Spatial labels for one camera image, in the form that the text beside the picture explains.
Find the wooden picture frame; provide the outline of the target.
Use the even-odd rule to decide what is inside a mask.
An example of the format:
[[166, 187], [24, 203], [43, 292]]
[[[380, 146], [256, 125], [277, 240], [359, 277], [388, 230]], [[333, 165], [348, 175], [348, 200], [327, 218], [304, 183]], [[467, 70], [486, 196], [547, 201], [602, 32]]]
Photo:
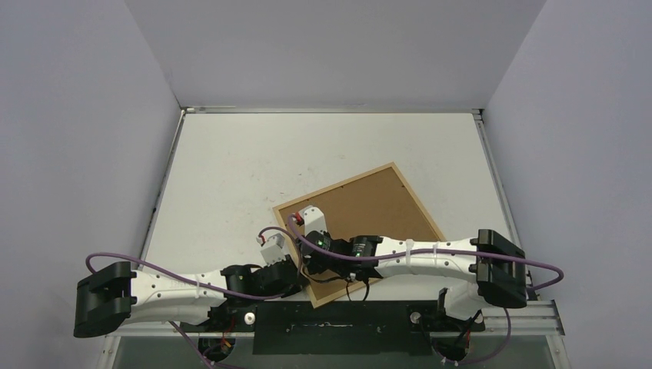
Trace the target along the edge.
[[273, 207], [280, 226], [308, 206], [319, 208], [335, 239], [380, 235], [393, 239], [443, 241], [444, 233], [395, 163], [331, 184]]

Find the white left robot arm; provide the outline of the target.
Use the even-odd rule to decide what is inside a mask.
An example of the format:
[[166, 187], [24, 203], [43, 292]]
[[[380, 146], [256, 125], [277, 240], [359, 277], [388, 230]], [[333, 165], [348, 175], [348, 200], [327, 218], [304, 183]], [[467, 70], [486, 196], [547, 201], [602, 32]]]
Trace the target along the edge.
[[178, 322], [199, 331], [230, 326], [250, 329], [258, 304], [302, 291], [307, 279], [289, 255], [272, 264], [235, 264], [216, 271], [176, 274], [151, 263], [133, 268], [136, 258], [92, 269], [77, 284], [77, 338], [110, 334], [126, 324]]

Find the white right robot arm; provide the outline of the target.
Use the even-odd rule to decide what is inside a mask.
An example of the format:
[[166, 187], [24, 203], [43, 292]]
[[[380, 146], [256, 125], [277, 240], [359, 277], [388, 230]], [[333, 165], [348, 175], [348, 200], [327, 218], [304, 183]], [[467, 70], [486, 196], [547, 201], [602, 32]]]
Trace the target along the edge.
[[309, 274], [332, 271], [345, 281], [368, 282], [399, 275], [445, 278], [434, 309], [446, 330], [491, 306], [527, 306], [524, 251], [490, 229], [460, 241], [396, 240], [357, 236], [348, 241], [312, 231], [299, 236], [301, 257]]

